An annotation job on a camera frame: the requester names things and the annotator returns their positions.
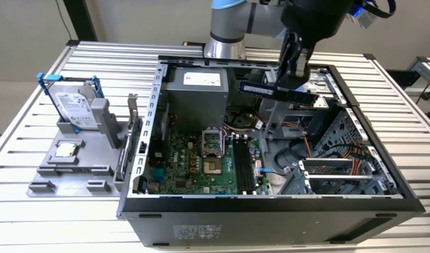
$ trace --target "white wall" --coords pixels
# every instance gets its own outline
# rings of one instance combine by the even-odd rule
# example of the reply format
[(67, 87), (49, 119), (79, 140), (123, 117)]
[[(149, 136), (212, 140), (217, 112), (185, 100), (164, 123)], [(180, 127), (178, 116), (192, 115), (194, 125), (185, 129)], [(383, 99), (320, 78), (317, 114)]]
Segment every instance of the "white wall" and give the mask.
[[(98, 16), (98, 35), (106, 41), (177, 45), (209, 39), (212, 0), (87, 2), (93, 16)], [(395, 17), (379, 20), (368, 30), (345, 21), (339, 34), (319, 44), (317, 51), (373, 53), (389, 68), (405, 68), (416, 56), (430, 56), (430, 0), (397, 3)], [(249, 36), (246, 44), (281, 48), (278, 40), (261, 36)]]
[[(59, 3), (77, 38), (63, 1)], [(69, 39), (54, 0), (0, 0), (0, 81), (35, 81)]]

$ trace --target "metal frame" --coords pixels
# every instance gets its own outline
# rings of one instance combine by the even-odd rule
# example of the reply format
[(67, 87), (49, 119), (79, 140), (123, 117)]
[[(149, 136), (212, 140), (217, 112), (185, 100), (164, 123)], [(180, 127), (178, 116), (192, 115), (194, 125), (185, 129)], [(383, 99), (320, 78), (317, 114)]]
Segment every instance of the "metal frame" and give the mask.
[(63, 0), (77, 37), (82, 41), (98, 41), (86, 0)]
[[(110, 87), (105, 91), (113, 105), (119, 104), (122, 99), (119, 96), (126, 94), (127, 98), (129, 92), (141, 95), (138, 99), (141, 115), (146, 114), (144, 98), (149, 99), (150, 96), (146, 90), (152, 89), (158, 55), (202, 55), (202, 48), (198, 46), (82, 42), (73, 47), (75, 47), (73, 54), (65, 52), (61, 55), (51, 73), (57, 71), (57, 65), (62, 65), (57, 73), (65, 76), (89, 75), (91, 77), (98, 72), (98, 76), (103, 76), (103, 87)], [(250, 48), (246, 53), (250, 60), (258, 61), (276, 62), (280, 57), (278, 50)], [(336, 65), (385, 149), (421, 199), (427, 214), (384, 231), (359, 245), (308, 246), (304, 250), (430, 253), (430, 133), (423, 124), (424, 120), (412, 113), (409, 108), (412, 105), (404, 103), (401, 94), (391, 91), (389, 82), (364, 55), (316, 52), (311, 62)], [(27, 184), (35, 175), (34, 165), (42, 162), (45, 156), (42, 145), (49, 147), (49, 138), (55, 136), (55, 128), (49, 126), (49, 121), (55, 123), (58, 116), (47, 115), (53, 105), (42, 103), (45, 109), (39, 110), (42, 99), (41, 90), (37, 89), (0, 138), (0, 249), (15, 251), (19, 247), (27, 247), (29, 251), (38, 252), (59, 248), (70, 252), (82, 251), (91, 245), (93, 250), (141, 250), (144, 245), (138, 241), (136, 232), (126, 228), (127, 221), (117, 221), (114, 224), (118, 198), (61, 198), (33, 202), (25, 194)], [(401, 106), (409, 112), (396, 112), (389, 107), (380, 108), (381, 104)], [(129, 109), (118, 110), (117, 113), (127, 115)], [(408, 132), (413, 132), (415, 129), (416, 133), (425, 133), (425, 137), (408, 137)], [(51, 229), (57, 235), (54, 239), (49, 236)], [(198, 251), (224, 249), (241, 252), (301, 251), (301, 248), (292, 246), (224, 247), (222, 249), (208, 247), (200, 248)]]

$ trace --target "slotted metal table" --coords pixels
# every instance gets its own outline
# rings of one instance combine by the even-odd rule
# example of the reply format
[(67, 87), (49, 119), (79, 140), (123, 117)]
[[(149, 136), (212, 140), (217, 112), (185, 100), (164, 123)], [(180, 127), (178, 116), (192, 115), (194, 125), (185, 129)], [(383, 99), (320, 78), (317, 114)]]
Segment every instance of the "slotted metal table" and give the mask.
[[(202, 48), (81, 42), (65, 48), (49, 74), (73, 77), (98, 75), (110, 99), (110, 110), (119, 121), (127, 121), (130, 93), (140, 95), (140, 113), (146, 112), (158, 55), (202, 56)], [(277, 50), (248, 50), (250, 60), (277, 61), (278, 56)], [(359, 245), (192, 247), (169, 248), (168, 251), (430, 253), (430, 121), (372, 57), (316, 53), (311, 62), (337, 66), (396, 164), (421, 198), (427, 213)], [(129, 222), (117, 219), (118, 198), (27, 197), (29, 182), (58, 132), (57, 119), (50, 99), (38, 88), (0, 138), (0, 251), (160, 250), (144, 249)]]

